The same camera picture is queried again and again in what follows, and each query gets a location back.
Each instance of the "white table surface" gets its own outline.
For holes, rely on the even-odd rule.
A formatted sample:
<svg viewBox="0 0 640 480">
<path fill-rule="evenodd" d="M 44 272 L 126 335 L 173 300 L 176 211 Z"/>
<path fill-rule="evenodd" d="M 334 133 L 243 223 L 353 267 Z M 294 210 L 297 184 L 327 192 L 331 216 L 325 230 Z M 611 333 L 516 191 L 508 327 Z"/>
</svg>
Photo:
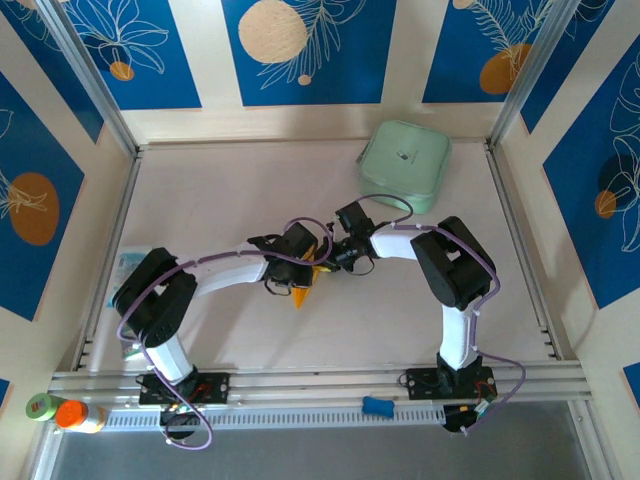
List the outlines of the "white table surface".
<svg viewBox="0 0 640 480">
<path fill-rule="evenodd" d="M 145 152 L 120 247 L 214 253 L 249 237 L 281 233 L 297 216 L 323 222 L 359 196 L 355 159 L 363 141 L 245 143 Z M 401 211 L 365 200 L 374 222 Z M 478 345 L 519 360 L 545 360 L 544 337 L 520 270 L 480 143 L 454 144 L 442 189 L 427 215 L 459 216 L 496 263 L 503 289 L 487 303 Z M 320 236 L 319 229 L 312 227 Z M 194 299 L 179 334 L 199 368 L 366 367 L 433 363 L 442 313 L 417 262 L 380 260 L 366 277 L 321 274 L 303 308 L 261 284 Z M 88 367 L 140 370 L 124 362 L 118 315 L 102 312 Z"/>
</svg>

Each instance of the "wall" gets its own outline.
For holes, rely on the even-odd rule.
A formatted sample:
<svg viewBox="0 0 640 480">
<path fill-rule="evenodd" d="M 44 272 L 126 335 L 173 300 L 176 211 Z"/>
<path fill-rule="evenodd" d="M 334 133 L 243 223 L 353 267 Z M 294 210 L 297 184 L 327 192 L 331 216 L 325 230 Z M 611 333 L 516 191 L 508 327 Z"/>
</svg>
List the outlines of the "wall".
<svg viewBox="0 0 640 480">
<path fill-rule="evenodd" d="M 0 378 L 10 381 L 0 411 L 0 438 L 5 439 L 0 449 L 0 477 L 10 480 L 19 477 L 37 431 L 36 423 L 25 416 L 26 402 L 33 394 L 47 389 L 52 372 L 80 328 L 129 160 L 106 128 L 94 143 L 2 14 L 0 32 L 2 75 L 84 173 L 80 194 L 33 321 L 0 308 Z M 3 154 L 3 161 L 24 161 L 8 158 L 6 151 Z M 6 240 L 0 238 L 3 245 Z"/>
<path fill-rule="evenodd" d="M 504 142 L 544 267 L 552 314 L 562 319 L 583 364 L 624 478 L 636 478 L 640 470 L 640 415 L 622 374 L 624 366 L 640 360 L 640 290 L 598 309 L 542 165 L 640 34 L 638 18 L 640 4 L 616 0 L 533 132 L 529 135 L 517 119 Z M 567 160 L 576 169 L 584 161 Z M 632 255 L 630 261 L 637 262 L 638 253 Z"/>
<path fill-rule="evenodd" d="M 90 3 L 106 5 L 105 0 L 65 4 L 140 143 L 369 137 L 380 122 L 388 119 L 420 123 L 454 137 L 484 138 L 500 111 L 504 94 L 514 79 L 514 71 L 517 73 L 519 68 L 516 61 L 514 71 L 508 72 L 501 61 L 504 59 L 498 58 L 493 63 L 490 59 L 499 57 L 500 49 L 505 45 L 532 43 L 542 24 L 540 21 L 535 28 L 531 27 L 522 35 L 514 34 L 513 38 L 500 43 L 499 38 L 492 39 L 489 33 L 481 32 L 481 28 L 487 25 L 479 23 L 482 12 L 474 11 L 473 2 L 469 0 L 351 0 L 345 8 L 353 8 L 358 2 L 363 8 L 349 22 L 336 26 L 342 35 L 339 50 L 333 39 L 325 38 L 322 47 L 328 45 L 331 60 L 324 50 L 316 52 L 323 63 L 321 69 L 314 70 L 314 79 L 311 81 L 309 75 L 298 77 L 301 70 L 292 74 L 289 78 L 291 83 L 281 78 L 277 85 L 263 91 L 259 83 L 269 74 L 260 77 L 256 72 L 263 67 L 273 67 L 270 72 L 278 71 L 280 64 L 264 63 L 260 66 L 249 58 L 250 46 L 246 47 L 247 52 L 242 48 L 245 43 L 239 46 L 237 19 L 244 10 L 239 13 L 236 10 L 250 5 L 262 8 L 269 4 L 277 15 L 278 11 L 289 7 L 278 0 L 162 0 L 155 5 L 159 8 L 166 1 L 171 6 L 172 15 L 154 11 L 149 0 L 128 4 L 128 8 L 139 5 L 138 20 L 154 25 L 149 27 L 153 32 L 145 35 L 146 45 L 151 49 L 145 52 L 153 56 L 152 62 L 148 57 L 140 57 L 134 49 L 138 47 L 126 41 L 121 41 L 118 48 L 104 45 L 104 40 L 98 39 L 100 35 L 89 32 L 98 24 L 95 19 L 87 22 L 91 12 L 86 13 L 84 19 L 74 13 Z M 321 4 L 315 0 L 286 1 L 288 3 L 284 5 L 297 6 L 299 11 L 306 8 L 300 5 L 310 5 L 308 8 L 312 9 L 314 5 Z M 488 0 L 481 3 L 496 5 Z M 534 9 L 551 3 L 547 0 L 531 3 L 528 0 L 505 0 L 505 4 L 513 6 L 516 19 L 529 5 Z M 116 0 L 112 5 L 118 4 L 119 0 Z M 548 9 L 540 8 L 538 13 L 542 19 Z M 502 14 L 508 17 L 504 9 Z M 260 31 L 265 36 L 273 33 L 269 28 L 276 28 L 273 24 L 265 27 L 260 23 L 268 23 L 267 16 L 254 20 L 251 27 L 262 29 Z M 500 21 L 503 27 L 508 26 L 504 18 Z M 286 28 L 280 35 L 289 39 L 294 37 L 297 24 L 294 21 L 282 23 Z M 392 27 L 390 47 L 387 46 L 388 37 L 376 36 L 376 32 L 387 31 L 387 27 Z M 330 31 L 328 35 L 334 32 L 330 27 L 326 31 Z M 181 45 L 169 46 L 178 36 Z M 142 35 L 135 33 L 135 38 L 139 41 Z M 268 40 L 261 38 L 266 44 L 273 41 L 271 37 Z M 182 50 L 188 66 L 182 60 Z M 272 53 L 279 57 L 282 52 Z M 176 55 L 179 60 L 171 63 L 170 59 Z M 264 52 L 262 55 L 254 52 L 253 56 L 269 61 Z M 371 61 L 367 63 L 361 57 Z M 368 75 L 367 69 L 372 62 L 376 68 L 378 64 L 382 65 L 384 81 L 373 73 Z M 333 72 L 333 77 L 325 78 L 324 90 L 319 89 L 321 77 L 326 77 L 327 72 Z M 433 88 L 425 93 L 428 79 L 433 81 Z M 310 82 L 310 85 L 301 87 L 299 82 Z M 197 98 L 193 96 L 194 84 Z M 247 86 L 249 84 L 253 84 L 253 90 Z M 370 87 L 381 90 L 381 100 L 361 92 Z M 142 96 L 150 97 L 144 108 L 140 106 Z M 173 106 L 163 108 L 159 99 Z"/>
</svg>

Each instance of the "black motor bracket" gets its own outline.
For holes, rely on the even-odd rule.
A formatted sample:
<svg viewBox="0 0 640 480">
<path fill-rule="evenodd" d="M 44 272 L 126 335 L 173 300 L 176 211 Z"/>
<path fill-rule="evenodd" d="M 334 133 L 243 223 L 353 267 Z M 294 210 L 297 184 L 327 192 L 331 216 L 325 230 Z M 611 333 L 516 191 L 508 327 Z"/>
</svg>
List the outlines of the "black motor bracket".
<svg viewBox="0 0 640 480">
<path fill-rule="evenodd" d="M 113 297 L 120 316 L 149 285 L 177 265 L 176 257 L 166 249 L 151 250 Z M 198 284 L 193 275 L 179 271 L 160 286 L 165 287 L 164 291 L 154 290 L 147 295 L 127 322 L 146 348 L 159 347 L 176 334 Z"/>
<path fill-rule="evenodd" d="M 189 400 L 199 405 L 225 405 L 229 395 L 230 374 L 224 372 L 193 371 L 174 388 Z M 172 405 L 181 403 L 176 396 L 154 374 L 139 375 L 140 405 Z"/>
<path fill-rule="evenodd" d="M 452 369 L 437 355 L 437 368 L 410 368 L 404 373 L 403 386 L 409 400 L 460 400 L 459 404 L 445 405 L 446 423 L 450 432 L 473 425 L 482 411 L 477 411 L 474 400 L 495 400 L 498 390 L 493 370 L 482 366 L 482 357 L 459 370 Z"/>
<path fill-rule="evenodd" d="M 466 225 L 448 217 L 438 226 L 467 244 L 495 272 L 496 267 Z M 436 231 L 411 240 L 422 272 L 435 297 L 447 307 L 466 310 L 474 299 L 491 290 L 491 276 L 464 248 Z"/>
<path fill-rule="evenodd" d="M 336 217 L 348 236 L 339 242 L 333 242 L 331 255 L 322 264 L 324 268 L 331 272 L 343 269 L 351 273 L 358 259 L 362 257 L 368 257 L 372 260 L 378 258 L 371 246 L 371 235 L 389 222 L 375 225 L 358 202 L 352 202 L 337 210 Z M 328 224 L 327 227 L 333 231 L 333 223 Z M 324 254 L 327 247 L 328 242 L 325 239 L 318 255 Z"/>
<path fill-rule="evenodd" d="M 293 223 L 282 235 L 265 235 L 252 237 L 247 242 L 255 245 L 265 252 L 280 253 L 293 258 L 303 259 L 314 252 L 318 246 L 318 239 L 301 223 Z M 279 259 L 265 254 L 269 265 L 263 280 L 270 290 L 269 282 L 278 287 L 289 290 L 296 288 L 309 288 L 313 281 L 313 268 L 309 265 L 298 265 L 287 260 Z"/>
</svg>

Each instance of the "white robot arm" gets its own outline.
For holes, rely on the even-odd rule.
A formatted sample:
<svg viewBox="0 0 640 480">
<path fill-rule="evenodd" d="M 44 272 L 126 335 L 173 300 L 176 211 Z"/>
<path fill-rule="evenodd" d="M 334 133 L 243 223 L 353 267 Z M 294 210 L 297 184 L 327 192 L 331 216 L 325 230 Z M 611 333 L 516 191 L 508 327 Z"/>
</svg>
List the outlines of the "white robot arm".
<svg viewBox="0 0 640 480">
<path fill-rule="evenodd" d="M 492 277 L 486 265 L 495 270 L 486 252 L 457 217 L 449 217 L 425 232 L 393 223 L 376 226 L 357 202 L 336 214 L 347 237 L 333 241 L 330 251 L 327 239 L 318 248 L 316 237 L 300 223 L 290 225 L 283 235 L 248 239 L 232 250 L 237 255 L 226 253 L 216 261 L 198 262 L 195 275 L 180 270 L 176 258 L 164 248 L 154 249 L 116 293 L 114 306 L 120 315 L 130 315 L 128 324 L 157 370 L 189 396 L 198 386 L 198 371 L 188 360 L 177 332 L 194 296 L 240 283 L 264 282 L 272 293 L 270 284 L 289 289 L 308 288 L 313 281 L 312 267 L 286 258 L 306 258 L 309 252 L 315 252 L 316 258 L 325 258 L 321 266 L 330 272 L 352 271 L 355 261 L 363 256 L 416 260 L 432 293 L 442 303 L 443 312 L 438 367 L 437 372 L 432 372 L 437 375 L 438 391 L 428 393 L 435 395 L 430 398 L 469 398 L 479 372 L 490 371 L 482 367 L 482 357 L 473 349 L 470 338 L 469 305 L 490 290 Z M 477 261 L 479 258 L 485 267 Z M 142 292 L 156 279 L 174 271 L 162 284 L 165 287 L 162 292 L 152 290 L 141 300 Z"/>
</svg>

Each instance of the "container lid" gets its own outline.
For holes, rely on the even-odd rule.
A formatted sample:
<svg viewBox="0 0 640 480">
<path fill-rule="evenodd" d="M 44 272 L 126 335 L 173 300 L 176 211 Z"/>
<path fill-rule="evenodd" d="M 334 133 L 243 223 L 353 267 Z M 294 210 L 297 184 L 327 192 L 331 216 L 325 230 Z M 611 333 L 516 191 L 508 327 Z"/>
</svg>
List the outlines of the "container lid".
<svg viewBox="0 0 640 480">
<path fill-rule="evenodd" d="M 73 428 L 87 419 L 87 405 L 77 400 L 67 400 L 56 413 L 56 423 L 60 428 Z"/>
<path fill-rule="evenodd" d="M 48 393 L 38 393 L 29 399 L 25 412 L 31 420 L 44 422 L 53 418 L 58 407 L 64 401 L 64 398 L 49 395 Z"/>
<path fill-rule="evenodd" d="M 377 185 L 429 196 L 438 188 L 450 152 L 451 140 L 442 133 L 384 122 L 364 152 L 360 172 Z"/>
</svg>

